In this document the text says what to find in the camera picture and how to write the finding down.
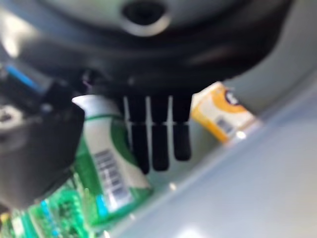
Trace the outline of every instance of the barcode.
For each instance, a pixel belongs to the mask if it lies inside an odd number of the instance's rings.
[[[224,118],[218,118],[216,120],[216,124],[220,127],[221,130],[224,131],[226,134],[230,134],[233,132],[234,127],[227,122]]]
[[[115,211],[132,201],[132,196],[120,174],[115,157],[110,150],[94,155],[108,210]]]

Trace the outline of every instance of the orange and white carton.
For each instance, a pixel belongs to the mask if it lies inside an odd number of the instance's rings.
[[[222,143],[236,137],[245,139],[245,129],[257,121],[221,82],[194,96],[191,116]]]

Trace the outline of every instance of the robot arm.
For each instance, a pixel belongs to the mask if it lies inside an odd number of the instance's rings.
[[[154,169],[168,168],[162,142],[169,97],[175,155],[189,159],[192,94],[262,60],[291,2],[0,0],[0,41],[12,59],[30,66],[1,68],[0,203],[26,207],[67,177],[84,120],[71,97],[87,71],[94,81],[90,93],[120,104],[127,97],[132,138],[139,138],[134,152],[145,173],[145,97],[155,124]]]

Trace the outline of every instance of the bottle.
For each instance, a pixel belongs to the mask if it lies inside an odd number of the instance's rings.
[[[84,225],[81,198],[72,179],[48,199],[29,208],[40,238],[89,238]]]
[[[16,236],[15,236],[13,225],[10,219],[10,214],[2,213],[0,215],[0,220],[2,223],[2,227],[0,231],[1,238],[15,238]]]
[[[16,238],[38,238],[27,211],[13,211],[11,221]]]
[[[84,217],[94,231],[111,226],[142,204],[152,188],[126,143],[126,127],[116,104],[97,95],[76,97],[85,111],[75,170],[83,194]]]

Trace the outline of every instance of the white bottle cap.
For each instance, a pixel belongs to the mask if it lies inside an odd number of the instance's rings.
[[[116,103],[101,95],[79,96],[73,98],[72,102],[85,111],[87,119],[98,116],[122,116]]]

